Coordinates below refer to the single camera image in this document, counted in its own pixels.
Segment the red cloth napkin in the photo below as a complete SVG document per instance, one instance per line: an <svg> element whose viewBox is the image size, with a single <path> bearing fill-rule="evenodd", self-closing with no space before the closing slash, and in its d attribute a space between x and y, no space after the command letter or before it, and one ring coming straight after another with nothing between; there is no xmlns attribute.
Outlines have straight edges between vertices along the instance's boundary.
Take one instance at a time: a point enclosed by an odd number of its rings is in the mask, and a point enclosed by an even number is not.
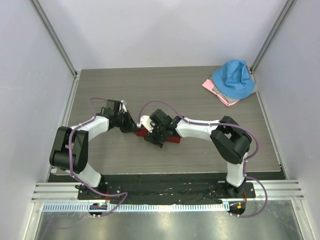
<svg viewBox="0 0 320 240"><path fill-rule="evenodd" d="M142 128L135 132L138 137L143 137L143 139L151 144L162 146L164 142L171 142L179 144L181 141L180 136L168 136L165 134L157 134L149 132L146 128Z"/></svg>

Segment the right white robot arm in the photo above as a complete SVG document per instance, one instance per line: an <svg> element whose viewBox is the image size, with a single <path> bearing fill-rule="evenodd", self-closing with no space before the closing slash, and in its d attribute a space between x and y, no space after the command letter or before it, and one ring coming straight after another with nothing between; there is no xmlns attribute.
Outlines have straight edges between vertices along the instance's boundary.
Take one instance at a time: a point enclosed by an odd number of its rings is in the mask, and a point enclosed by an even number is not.
<svg viewBox="0 0 320 240"><path fill-rule="evenodd" d="M244 192L244 161L248 156L252 138L229 116L221 120L203 121L176 116L171 118L161 109L150 116L140 117L139 124L147 130L144 140L162 148L171 138L195 138L210 141L226 161L225 187L220 198L241 196Z"/></svg>

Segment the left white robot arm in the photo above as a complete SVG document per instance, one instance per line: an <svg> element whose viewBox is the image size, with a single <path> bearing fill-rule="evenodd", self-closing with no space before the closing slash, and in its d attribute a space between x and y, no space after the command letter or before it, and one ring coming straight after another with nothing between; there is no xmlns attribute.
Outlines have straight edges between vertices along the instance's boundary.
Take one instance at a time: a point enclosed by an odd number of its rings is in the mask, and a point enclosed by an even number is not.
<svg viewBox="0 0 320 240"><path fill-rule="evenodd" d="M89 142L113 128L123 133L138 130L123 100L107 99L100 112L72 127L57 129L49 163L52 167L67 172L71 178L82 184L81 190L89 190L93 198L100 200L107 194L105 178L89 164Z"/></svg>

